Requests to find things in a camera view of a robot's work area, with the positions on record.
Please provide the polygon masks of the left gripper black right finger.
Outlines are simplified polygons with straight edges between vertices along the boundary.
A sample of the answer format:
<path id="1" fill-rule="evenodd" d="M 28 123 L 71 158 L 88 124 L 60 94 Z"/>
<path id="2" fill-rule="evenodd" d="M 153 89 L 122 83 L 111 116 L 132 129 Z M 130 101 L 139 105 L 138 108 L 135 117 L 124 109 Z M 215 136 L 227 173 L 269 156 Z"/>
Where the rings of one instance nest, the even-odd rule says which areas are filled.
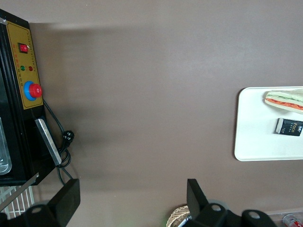
<path id="1" fill-rule="evenodd" d="M 187 180 L 187 206 L 191 219 L 187 227 L 223 227 L 227 210 L 219 203 L 210 203 L 196 179 Z"/>

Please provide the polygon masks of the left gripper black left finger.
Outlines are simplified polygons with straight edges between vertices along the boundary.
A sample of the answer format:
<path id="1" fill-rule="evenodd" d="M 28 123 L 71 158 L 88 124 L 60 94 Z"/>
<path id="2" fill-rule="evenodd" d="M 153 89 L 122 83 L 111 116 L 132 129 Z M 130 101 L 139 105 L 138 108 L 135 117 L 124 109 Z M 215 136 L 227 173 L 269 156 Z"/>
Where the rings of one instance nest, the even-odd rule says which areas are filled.
<path id="1" fill-rule="evenodd" d="M 26 227 L 65 227 L 80 205 L 80 181 L 70 179 L 46 204 L 26 211 Z"/>

